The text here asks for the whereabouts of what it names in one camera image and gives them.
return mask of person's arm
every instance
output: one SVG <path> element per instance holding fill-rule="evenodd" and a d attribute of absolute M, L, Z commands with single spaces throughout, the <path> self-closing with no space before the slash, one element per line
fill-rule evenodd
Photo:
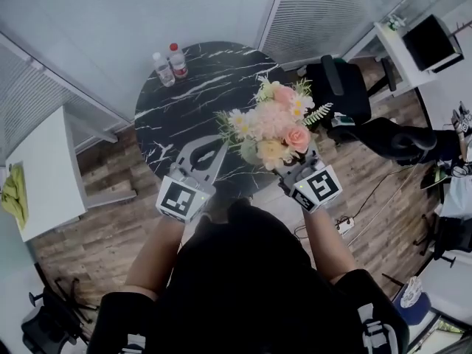
<path fill-rule="evenodd" d="M 122 292 L 102 298 L 88 354 L 121 353 L 128 343 L 128 335 L 139 335 L 146 340 L 155 334 L 152 331 L 154 302 L 167 286 L 184 227 L 183 223 L 163 216 L 149 234 L 131 265 Z"/>
<path fill-rule="evenodd" d="M 163 216 L 131 265 L 124 292 L 137 292 L 156 300 L 165 289 L 177 258 L 185 225 Z"/>
<path fill-rule="evenodd" d="M 332 284 L 358 268 L 354 256 L 321 207 L 312 214 L 303 210 L 311 251 L 318 272 Z"/>

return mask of flower bouquet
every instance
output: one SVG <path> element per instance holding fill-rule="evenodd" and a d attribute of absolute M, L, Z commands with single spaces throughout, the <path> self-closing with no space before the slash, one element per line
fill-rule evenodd
<path fill-rule="evenodd" d="M 230 147 L 239 147 L 240 155 L 249 164 L 264 164 L 273 170 L 298 161 L 308 149 L 311 132 L 307 126 L 321 119 L 331 103 L 315 108 L 307 80 L 292 87 L 267 77 L 257 78 L 261 84 L 254 96 L 255 107 L 217 112 L 220 134 Z"/>

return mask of round table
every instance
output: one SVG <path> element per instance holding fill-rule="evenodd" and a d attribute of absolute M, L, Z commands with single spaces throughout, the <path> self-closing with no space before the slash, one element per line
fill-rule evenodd
<path fill-rule="evenodd" d="M 184 145 L 218 133 L 216 111 L 254 107 L 257 76 L 289 84 L 287 75 L 269 56 L 231 42 L 206 42 L 185 48 L 186 78 L 166 88 L 153 72 L 136 106 L 135 129 L 142 156 L 160 178 L 169 173 Z M 215 187 L 219 198 L 254 194 L 276 176 L 264 166 L 247 164 L 236 149 L 228 150 Z"/>

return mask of wooden floor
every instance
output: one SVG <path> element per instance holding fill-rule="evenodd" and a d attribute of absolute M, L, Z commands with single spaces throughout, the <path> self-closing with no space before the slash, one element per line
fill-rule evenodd
<path fill-rule="evenodd" d="M 359 62 L 367 86 L 381 74 L 371 60 Z M 372 107 L 374 117 L 395 118 L 401 125 L 426 126 L 414 92 L 384 100 Z M 320 131 L 316 142 L 325 163 L 332 164 L 343 186 L 343 193 L 329 211 L 333 219 L 353 216 L 378 182 L 401 167 L 355 142 L 335 147 Z M 80 285 L 78 296 L 98 304 L 100 298 L 118 290 L 149 231 L 159 221 L 155 202 L 160 180 L 144 163 L 133 128 L 119 134 L 115 144 L 99 143 L 78 156 L 87 192 L 124 189 L 130 185 L 137 197 L 128 203 L 90 209 L 80 221 L 57 228 L 32 240 L 32 246 L 49 281 L 56 277 Z M 419 190 L 425 165 L 389 176 L 355 218 L 355 226 L 345 236 L 357 261 L 369 270 L 382 289 L 392 296 L 398 287 L 382 273 L 406 281 L 426 260 L 412 245 L 426 228 L 422 214 L 430 213 L 438 198 Z M 302 225 L 299 205 L 273 184 L 254 196 L 254 205 L 272 212 L 293 231 Z M 187 227 L 184 240 L 192 234 Z M 310 252 L 308 239 L 302 239 Z"/>

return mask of white daisy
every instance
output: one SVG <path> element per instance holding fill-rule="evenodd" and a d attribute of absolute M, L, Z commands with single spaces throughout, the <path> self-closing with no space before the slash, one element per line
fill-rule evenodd
<path fill-rule="evenodd" d="M 228 120 L 235 129 L 239 139 L 244 139 L 251 135 L 251 114 L 244 114 L 239 109 L 234 109 L 229 112 Z"/>
<path fill-rule="evenodd" d="M 303 116 L 306 114 L 308 109 L 314 108 L 315 103 L 310 96 L 304 96 L 302 94 L 296 94 L 291 99 L 291 108 L 290 112 L 292 116 L 296 119 L 303 119 Z"/>
<path fill-rule="evenodd" d="M 256 101 L 262 102 L 274 98 L 275 89 L 280 86 L 280 83 L 278 81 L 271 83 L 268 78 L 264 76 L 259 76 L 257 80 L 260 81 L 260 87 L 255 95 Z"/>

